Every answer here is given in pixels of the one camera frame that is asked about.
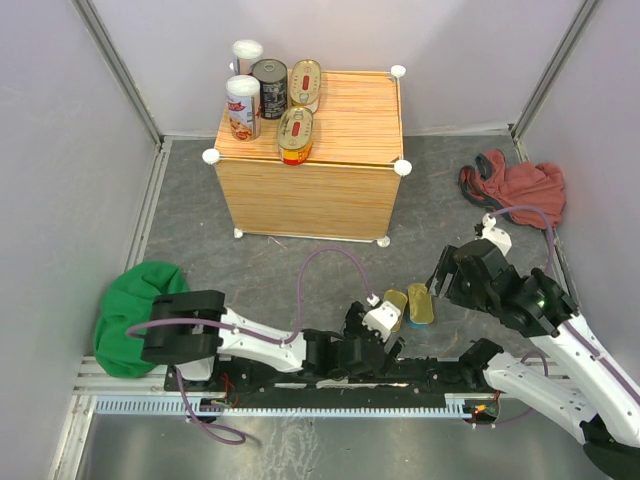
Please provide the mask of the gold rectangular tin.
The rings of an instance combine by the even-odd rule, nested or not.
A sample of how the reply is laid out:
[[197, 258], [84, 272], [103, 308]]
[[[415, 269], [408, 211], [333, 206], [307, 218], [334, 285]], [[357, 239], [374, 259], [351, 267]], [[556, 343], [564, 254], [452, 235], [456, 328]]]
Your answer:
[[405, 309], [408, 304], [408, 296], [402, 291], [389, 289], [384, 294], [384, 301], [390, 302], [396, 309], [399, 310], [397, 321], [392, 328], [393, 332], [398, 332], [401, 328], [402, 319], [404, 317]]
[[424, 328], [435, 320], [432, 297], [425, 284], [413, 283], [408, 287], [408, 323], [414, 328]]

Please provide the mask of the wooden cube cabinet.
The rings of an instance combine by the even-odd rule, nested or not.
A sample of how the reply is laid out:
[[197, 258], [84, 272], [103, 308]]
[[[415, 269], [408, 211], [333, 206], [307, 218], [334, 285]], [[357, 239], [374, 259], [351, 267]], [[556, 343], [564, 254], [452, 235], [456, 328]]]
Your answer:
[[403, 146], [401, 77], [388, 72], [322, 74], [308, 159], [296, 166], [278, 154], [275, 120], [239, 141], [223, 119], [214, 167], [235, 238], [248, 234], [389, 245], [388, 230], [402, 177], [411, 172]]

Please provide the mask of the red oval tin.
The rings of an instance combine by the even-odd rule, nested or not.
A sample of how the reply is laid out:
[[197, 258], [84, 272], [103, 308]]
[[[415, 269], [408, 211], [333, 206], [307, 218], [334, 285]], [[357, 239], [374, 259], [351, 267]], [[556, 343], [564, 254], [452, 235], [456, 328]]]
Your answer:
[[313, 113], [306, 107], [292, 107], [282, 115], [277, 129], [281, 161], [300, 165], [309, 157], [313, 145]]
[[291, 104], [315, 113], [319, 106], [321, 80], [322, 69], [317, 61], [304, 59], [297, 62], [289, 79]]

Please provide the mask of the dark blue round can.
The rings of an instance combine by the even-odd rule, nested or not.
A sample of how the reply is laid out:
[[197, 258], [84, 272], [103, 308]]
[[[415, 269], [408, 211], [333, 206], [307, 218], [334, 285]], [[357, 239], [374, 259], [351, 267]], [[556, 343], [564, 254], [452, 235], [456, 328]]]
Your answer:
[[260, 83], [261, 114], [264, 119], [280, 119], [288, 108], [288, 69], [276, 59], [262, 59], [252, 67]]

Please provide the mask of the tall white-lid can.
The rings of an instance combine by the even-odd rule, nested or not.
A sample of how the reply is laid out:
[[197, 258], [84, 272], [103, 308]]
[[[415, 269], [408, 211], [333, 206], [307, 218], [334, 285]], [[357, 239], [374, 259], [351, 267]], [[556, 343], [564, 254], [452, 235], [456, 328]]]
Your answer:
[[233, 61], [230, 65], [235, 75], [251, 75], [253, 65], [263, 58], [264, 48], [255, 40], [237, 40], [231, 48]]
[[226, 82], [227, 115], [232, 135], [240, 141], [255, 140], [261, 133], [260, 83], [250, 75], [236, 75]]

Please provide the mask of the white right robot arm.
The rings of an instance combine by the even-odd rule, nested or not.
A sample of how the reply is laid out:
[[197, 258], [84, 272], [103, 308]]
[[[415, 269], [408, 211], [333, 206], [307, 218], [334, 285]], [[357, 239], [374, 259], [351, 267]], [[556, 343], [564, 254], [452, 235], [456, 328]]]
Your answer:
[[467, 389], [487, 385], [553, 421], [611, 479], [639, 476], [639, 385], [597, 339], [572, 297], [538, 268], [518, 274], [486, 239], [447, 246], [427, 282], [452, 304], [487, 313], [548, 354], [572, 381], [567, 388], [502, 350], [458, 368]]

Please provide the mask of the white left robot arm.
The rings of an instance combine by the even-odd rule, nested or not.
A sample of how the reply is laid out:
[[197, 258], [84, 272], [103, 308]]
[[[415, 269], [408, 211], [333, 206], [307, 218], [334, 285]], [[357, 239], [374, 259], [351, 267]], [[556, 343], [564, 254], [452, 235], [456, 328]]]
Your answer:
[[377, 297], [370, 299], [370, 310], [353, 303], [340, 333], [279, 330], [243, 317], [224, 300], [215, 290], [160, 295], [152, 301], [150, 320], [127, 335], [142, 340], [143, 361], [175, 367], [201, 390], [219, 383], [222, 357], [325, 380], [381, 375], [402, 349], [399, 341], [387, 345], [402, 310]]

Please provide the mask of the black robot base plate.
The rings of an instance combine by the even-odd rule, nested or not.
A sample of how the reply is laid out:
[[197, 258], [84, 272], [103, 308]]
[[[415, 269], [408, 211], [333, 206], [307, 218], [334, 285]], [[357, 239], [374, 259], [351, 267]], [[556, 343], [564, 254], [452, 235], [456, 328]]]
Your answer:
[[220, 362], [204, 381], [183, 381], [188, 394], [227, 397], [233, 407], [338, 409], [443, 407], [447, 395], [495, 399], [481, 369], [460, 361], [401, 359], [382, 376], [316, 379], [244, 359]]

